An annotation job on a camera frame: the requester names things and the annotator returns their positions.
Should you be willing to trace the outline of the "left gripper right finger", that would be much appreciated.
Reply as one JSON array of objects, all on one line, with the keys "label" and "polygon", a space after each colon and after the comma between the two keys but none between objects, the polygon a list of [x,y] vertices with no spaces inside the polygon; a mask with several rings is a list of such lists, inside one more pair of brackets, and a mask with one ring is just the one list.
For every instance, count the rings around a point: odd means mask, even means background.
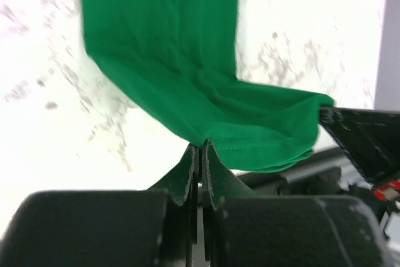
[{"label": "left gripper right finger", "polygon": [[221,162],[210,140],[201,150],[201,179],[204,209],[215,210],[222,199],[255,197],[255,192]]}]

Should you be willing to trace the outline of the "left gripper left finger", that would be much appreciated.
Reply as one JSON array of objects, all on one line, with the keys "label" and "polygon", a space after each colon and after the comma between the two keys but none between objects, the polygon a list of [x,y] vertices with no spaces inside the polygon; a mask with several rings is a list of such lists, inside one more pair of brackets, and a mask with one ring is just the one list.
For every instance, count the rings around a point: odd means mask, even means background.
[{"label": "left gripper left finger", "polygon": [[199,148],[189,144],[178,164],[148,190],[165,190],[175,205],[183,206],[190,199],[193,186],[194,190],[197,191],[198,173]]}]

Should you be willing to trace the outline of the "green t shirt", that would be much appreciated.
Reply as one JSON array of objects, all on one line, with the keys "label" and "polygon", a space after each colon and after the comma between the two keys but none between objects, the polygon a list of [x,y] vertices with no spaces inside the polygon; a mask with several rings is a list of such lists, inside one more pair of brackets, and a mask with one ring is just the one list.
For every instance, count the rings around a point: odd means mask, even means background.
[{"label": "green t shirt", "polygon": [[231,169],[310,157],[325,94],[236,77],[238,0],[82,0],[87,55],[138,106]]}]

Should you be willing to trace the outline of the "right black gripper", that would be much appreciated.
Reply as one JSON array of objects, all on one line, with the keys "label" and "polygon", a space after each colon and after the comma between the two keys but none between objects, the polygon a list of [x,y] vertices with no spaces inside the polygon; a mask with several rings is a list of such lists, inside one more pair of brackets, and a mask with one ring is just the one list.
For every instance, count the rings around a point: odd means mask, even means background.
[{"label": "right black gripper", "polygon": [[348,194],[375,211],[399,211],[399,113],[322,106],[319,123],[370,187]]}]

